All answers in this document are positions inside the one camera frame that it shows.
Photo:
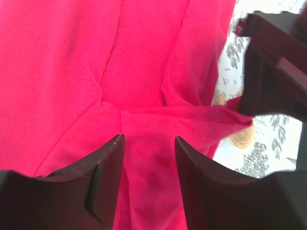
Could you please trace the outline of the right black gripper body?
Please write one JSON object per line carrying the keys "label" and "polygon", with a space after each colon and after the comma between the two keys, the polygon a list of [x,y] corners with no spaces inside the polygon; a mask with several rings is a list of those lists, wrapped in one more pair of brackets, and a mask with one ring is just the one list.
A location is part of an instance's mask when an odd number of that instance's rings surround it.
{"label": "right black gripper body", "polygon": [[236,34],[250,37],[273,59],[273,66],[292,79],[307,78],[307,15],[255,11],[240,19]]}

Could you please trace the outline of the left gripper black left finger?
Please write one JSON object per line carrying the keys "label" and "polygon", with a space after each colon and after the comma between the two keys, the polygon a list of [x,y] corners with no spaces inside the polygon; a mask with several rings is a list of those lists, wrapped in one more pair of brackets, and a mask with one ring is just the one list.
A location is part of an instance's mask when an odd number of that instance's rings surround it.
{"label": "left gripper black left finger", "polygon": [[113,228],[125,137],[43,177],[0,173],[3,230],[110,230]]}

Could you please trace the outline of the magenta t shirt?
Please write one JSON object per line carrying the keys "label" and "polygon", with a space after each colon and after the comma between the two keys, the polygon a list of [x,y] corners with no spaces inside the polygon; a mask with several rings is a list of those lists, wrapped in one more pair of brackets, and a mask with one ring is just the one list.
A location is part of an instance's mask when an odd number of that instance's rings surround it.
{"label": "magenta t shirt", "polygon": [[3,0],[0,167],[47,175],[126,138],[117,230],[187,228],[180,136],[212,158],[251,124],[212,105],[233,0]]}

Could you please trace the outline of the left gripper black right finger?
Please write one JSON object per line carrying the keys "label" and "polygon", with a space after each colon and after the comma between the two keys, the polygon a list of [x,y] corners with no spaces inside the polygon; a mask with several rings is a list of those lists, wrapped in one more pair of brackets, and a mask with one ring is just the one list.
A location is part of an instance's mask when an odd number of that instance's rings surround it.
{"label": "left gripper black right finger", "polygon": [[257,179],[232,171],[175,140],[177,170],[190,230],[304,230],[307,173]]}

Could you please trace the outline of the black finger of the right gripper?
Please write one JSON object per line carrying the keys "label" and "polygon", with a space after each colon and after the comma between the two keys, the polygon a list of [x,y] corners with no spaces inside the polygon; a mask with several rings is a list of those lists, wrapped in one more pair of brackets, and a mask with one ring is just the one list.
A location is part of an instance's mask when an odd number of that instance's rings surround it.
{"label": "black finger of the right gripper", "polygon": [[245,52],[244,89],[238,106],[243,115],[285,114],[307,117],[307,69],[295,66],[260,40]]}

